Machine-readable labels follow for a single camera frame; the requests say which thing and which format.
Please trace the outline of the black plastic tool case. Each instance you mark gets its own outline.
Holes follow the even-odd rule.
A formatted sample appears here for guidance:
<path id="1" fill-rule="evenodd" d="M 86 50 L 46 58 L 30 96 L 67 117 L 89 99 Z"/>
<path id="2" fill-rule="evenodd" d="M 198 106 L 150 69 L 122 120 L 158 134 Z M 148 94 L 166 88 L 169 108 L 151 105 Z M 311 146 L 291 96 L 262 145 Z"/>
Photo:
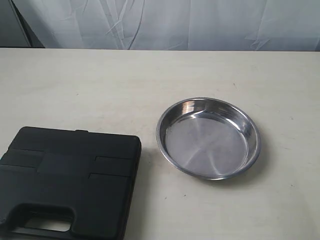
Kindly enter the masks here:
<path id="1" fill-rule="evenodd" d="M 123 239 L 141 152 L 135 135 L 22 127 L 0 160 L 1 239 Z"/>

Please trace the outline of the round stainless steel tray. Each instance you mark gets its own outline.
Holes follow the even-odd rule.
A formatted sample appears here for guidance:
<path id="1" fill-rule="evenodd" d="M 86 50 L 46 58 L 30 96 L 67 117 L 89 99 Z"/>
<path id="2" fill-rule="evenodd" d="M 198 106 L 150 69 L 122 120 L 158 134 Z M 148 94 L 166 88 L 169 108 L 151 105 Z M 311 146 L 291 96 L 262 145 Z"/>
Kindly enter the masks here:
<path id="1" fill-rule="evenodd" d="M 262 148 L 259 129 L 243 110 L 210 97 L 174 103 L 160 116 L 155 135 L 171 165 L 208 181 L 244 173 Z"/>

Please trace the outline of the white wrinkled backdrop curtain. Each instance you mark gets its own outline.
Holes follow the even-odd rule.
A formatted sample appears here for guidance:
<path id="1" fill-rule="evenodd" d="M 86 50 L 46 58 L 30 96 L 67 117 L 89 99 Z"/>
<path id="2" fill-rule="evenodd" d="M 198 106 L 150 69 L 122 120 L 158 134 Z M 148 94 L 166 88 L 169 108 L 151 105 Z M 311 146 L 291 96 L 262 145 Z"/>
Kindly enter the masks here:
<path id="1" fill-rule="evenodd" d="M 16 0 L 46 48 L 318 51 L 317 0 Z"/>

